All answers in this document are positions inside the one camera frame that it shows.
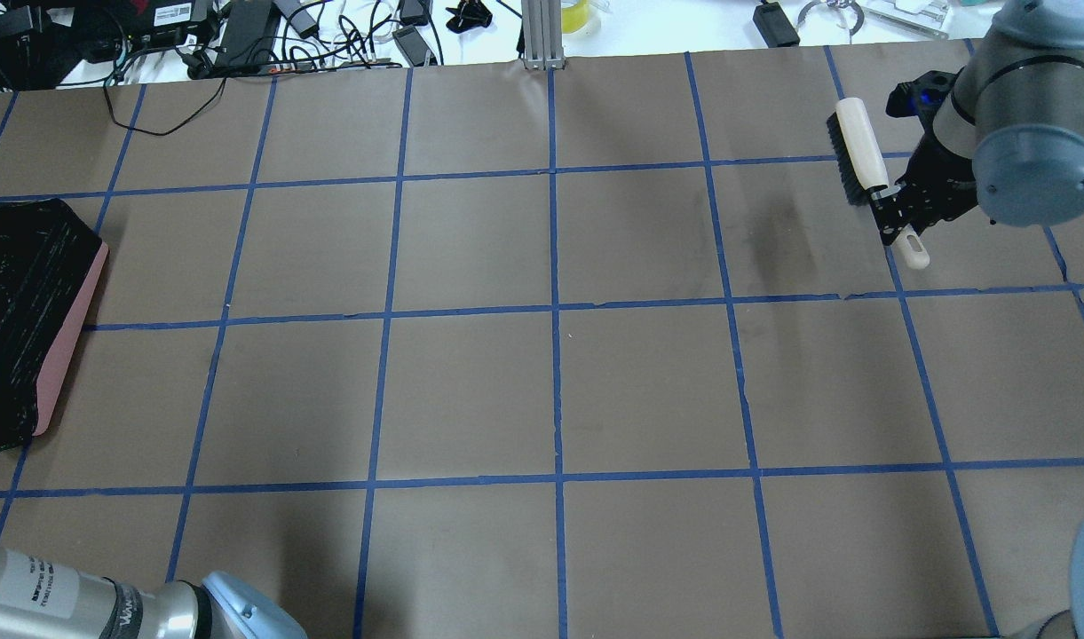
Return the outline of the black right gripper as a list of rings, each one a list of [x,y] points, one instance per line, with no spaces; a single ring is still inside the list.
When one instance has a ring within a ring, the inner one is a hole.
[[[978,206],[972,159],[953,153],[924,133],[911,154],[906,171],[890,186],[872,187],[870,208],[889,247],[911,227],[922,234],[939,222],[951,222]]]

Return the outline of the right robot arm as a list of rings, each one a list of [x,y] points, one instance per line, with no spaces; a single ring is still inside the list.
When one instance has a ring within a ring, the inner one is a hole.
[[[882,241],[972,208],[1015,227],[1084,215],[1084,1],[1009,1],[959,72],[898,84],[886,114],[922,138],[867,191]]]

